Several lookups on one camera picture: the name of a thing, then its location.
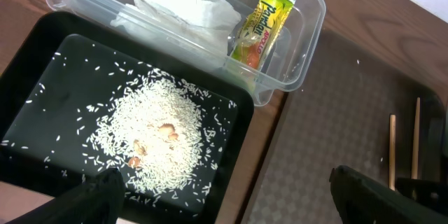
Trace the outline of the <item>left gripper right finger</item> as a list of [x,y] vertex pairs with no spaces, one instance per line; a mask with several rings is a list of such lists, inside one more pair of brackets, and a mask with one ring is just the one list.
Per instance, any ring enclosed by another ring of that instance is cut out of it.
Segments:
[[447,185],[398,178],[396,191],[344,165],[330,175],[343,223],[447,224]]

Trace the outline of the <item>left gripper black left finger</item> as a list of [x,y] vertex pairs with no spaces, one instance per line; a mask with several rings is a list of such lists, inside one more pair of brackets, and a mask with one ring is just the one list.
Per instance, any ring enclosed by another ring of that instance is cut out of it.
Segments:
[[124,198],[123,176],[109,168],[8,224],[115,223]]

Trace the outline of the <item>wooden chopstick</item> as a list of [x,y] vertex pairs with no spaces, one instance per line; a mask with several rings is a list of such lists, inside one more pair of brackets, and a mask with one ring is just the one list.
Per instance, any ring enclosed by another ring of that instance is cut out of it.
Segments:
[[388,161],[388,187],[395,190],[396,181],[396,116],[389,118],[389,161]]
[[418,97],[416,99],[416,110],[415,110],[415,117],[414,117],[414,133],[413,133],[413,147],[412,147],[412,170],[411,170],[411,178],[412,179],[418,179],[420,113],[421,113],[421,100]]

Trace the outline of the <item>rice food waste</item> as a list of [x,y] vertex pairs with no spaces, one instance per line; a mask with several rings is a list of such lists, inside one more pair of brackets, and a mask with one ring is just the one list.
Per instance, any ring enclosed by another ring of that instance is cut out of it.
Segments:
[[197,216],[237,104],[81,36],[66,38],[1,140],[64,178],[120,171],[126,198]]

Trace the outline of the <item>green orange snack wrapper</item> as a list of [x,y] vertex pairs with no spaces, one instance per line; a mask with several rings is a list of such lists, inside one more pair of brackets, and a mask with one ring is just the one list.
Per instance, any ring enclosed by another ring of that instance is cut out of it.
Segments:
[[260,70],[296,0],[259,0],[237,33],[231,58]]

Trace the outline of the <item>white paper napkin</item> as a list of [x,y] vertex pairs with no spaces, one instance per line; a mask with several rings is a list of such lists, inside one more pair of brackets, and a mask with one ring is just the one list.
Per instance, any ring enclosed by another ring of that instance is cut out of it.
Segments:
[[242,19],[226,0],[134,0],[126,7],[225,55],[228,37]]

